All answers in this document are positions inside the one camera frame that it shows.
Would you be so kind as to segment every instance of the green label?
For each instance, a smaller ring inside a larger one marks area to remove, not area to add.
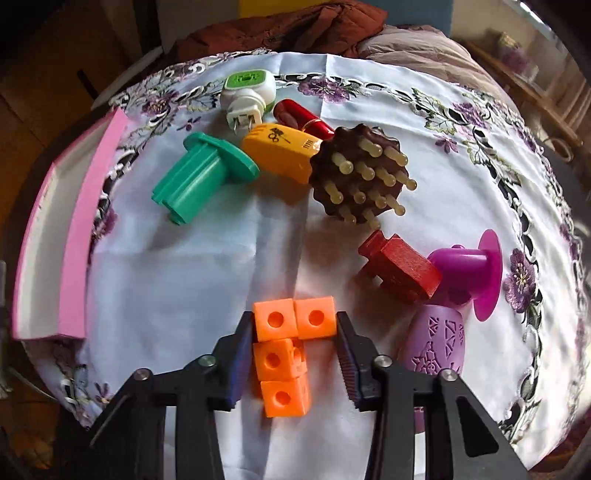
[[[265,81],[265,75],[265,70],[232,73],[226,80],[226,88],[245,88],[260,85]]]

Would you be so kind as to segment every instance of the embroidered tablecloth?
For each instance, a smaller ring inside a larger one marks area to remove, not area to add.
[[[418,182],[407,210],[379,218],[422,255],[476,248],[494,229],[504,290],[491,318],[465,318],[463,378],[527,467],[563,437],[584,386],[586,298],[581,242],[548,161],[523,120],[484,93],[427,74],[331,55],[226,53],[178,64],[111,100],[131,124],[105,179],[92,238],[84,342],[29,342],[44,381],[84,426],[139,367],[183,367],[233,332],[253,301],[333,295],[378,350],[395,355],[413,309],[356,273],[370,234],[324,214],[309,190],[263,173],[221,188],[177,226],[151,192],[191,132],[239,144],[219,107],[224,79],[267,69],[292,98],[333,127],[363,122],[400,141]],[[266,419],[256,382],[216,414],[229,480],[363,478],[374,423],[348,400],[329,340],[306,344],[313,407]],[[174,422],[165,469],[174,478]],[[417,478],[424,435],[416,437]]]

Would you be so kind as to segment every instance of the red lipstick tube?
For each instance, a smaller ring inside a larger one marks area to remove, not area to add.
[[[289,98],[275,105],[273,115],[281,125],[302,130],[321,140],[328,140],[335,134],[335,131],[320,118]]]

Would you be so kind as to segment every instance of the purple suction cup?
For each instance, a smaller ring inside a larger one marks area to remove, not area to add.
[[[503,275],[501,244],[494,230],[482,234],[478,249],[461,245],[440,248],[428,260],[443,276],[432,303],[460,307],[474,300],[478,320],[484,322],[491,316],[499,300]]]
[[[444,368],[458,374],[464,367],[466,339],[462,315],[452,308],[423,305],[411,323],[398,360],[413,372],[437,375]],[[415,433],[425,431],[423,411],[414,412]]]

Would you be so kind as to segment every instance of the red wooden block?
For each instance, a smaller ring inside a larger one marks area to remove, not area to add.
[[[405,303],[430,299],[441,283],[439,270],[398,235],[386,239],[376,230],[358,252],[368,259],[363,271],[380,277],[384,288]]]

